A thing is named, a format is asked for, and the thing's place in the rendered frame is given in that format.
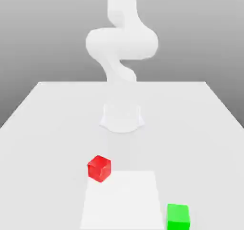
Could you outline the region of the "small red cube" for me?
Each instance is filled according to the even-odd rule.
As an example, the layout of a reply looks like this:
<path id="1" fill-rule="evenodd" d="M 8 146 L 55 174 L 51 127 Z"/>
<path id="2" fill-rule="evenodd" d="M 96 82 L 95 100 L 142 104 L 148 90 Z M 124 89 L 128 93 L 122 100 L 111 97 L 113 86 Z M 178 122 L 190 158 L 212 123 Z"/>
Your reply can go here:
<path id="1" fill-rule="evenodd" d="M 87 164 L 88 176 L 100 183 L 106 180 L 112 170 L 111 160 L 97 155 Z"/>

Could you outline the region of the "small green cube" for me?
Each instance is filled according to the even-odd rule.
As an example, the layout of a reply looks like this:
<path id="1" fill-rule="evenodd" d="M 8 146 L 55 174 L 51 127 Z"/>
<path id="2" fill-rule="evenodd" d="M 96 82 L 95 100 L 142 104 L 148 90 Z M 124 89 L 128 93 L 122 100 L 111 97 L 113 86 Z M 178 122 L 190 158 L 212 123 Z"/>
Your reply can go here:
<path id="1" fill-rule="evenodd" d="M 167 230 L 190 230 L 190 224 L 189 207 L 187 205 L 167 205 Z"/>

